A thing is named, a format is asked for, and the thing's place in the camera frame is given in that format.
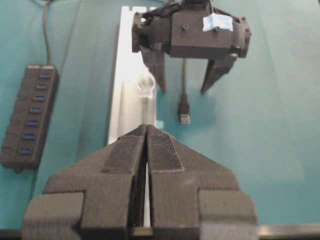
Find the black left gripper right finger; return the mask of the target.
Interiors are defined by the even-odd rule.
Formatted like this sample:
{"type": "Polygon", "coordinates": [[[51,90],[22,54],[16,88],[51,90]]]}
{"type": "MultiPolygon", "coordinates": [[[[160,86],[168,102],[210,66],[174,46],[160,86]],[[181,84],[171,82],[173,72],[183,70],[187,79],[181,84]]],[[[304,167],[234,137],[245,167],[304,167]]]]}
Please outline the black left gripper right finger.
{"type": "Polygon", "coordinates": [[[155,239],[257,239],[254,201],[230,169],[153,125],[146,140],[155,239]]]}

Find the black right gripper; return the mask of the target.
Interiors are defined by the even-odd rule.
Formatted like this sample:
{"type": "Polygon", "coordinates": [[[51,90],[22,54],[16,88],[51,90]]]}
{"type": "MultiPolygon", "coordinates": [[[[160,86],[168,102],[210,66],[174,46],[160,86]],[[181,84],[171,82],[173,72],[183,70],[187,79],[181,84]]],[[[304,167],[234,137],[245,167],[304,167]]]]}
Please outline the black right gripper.
{"type": "Polygon", "coordinates": [[[237,56],[247,56],[252,33],[244,18],[233,17],[232,30],[219,26],[204,31],[204,17],[204,12],[179,11],[141,21],[143,14],[134,15],[132,51],[141,52],[144,65],[162,92],[166,92],[164,53],[172,58],[217,59],[208,61],[202,94],[229,73],[237,56]]]}

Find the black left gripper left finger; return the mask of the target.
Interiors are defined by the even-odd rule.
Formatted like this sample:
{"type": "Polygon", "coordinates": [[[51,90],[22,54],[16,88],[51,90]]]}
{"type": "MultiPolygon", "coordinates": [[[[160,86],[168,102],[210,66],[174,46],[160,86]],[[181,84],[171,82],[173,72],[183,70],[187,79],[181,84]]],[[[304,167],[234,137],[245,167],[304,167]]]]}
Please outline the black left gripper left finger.
{"type": "Polygon", "coordinates": [[[146,125],[53,174],[23,218],[24,240],[127,240],[143,222],[146,125]]]}

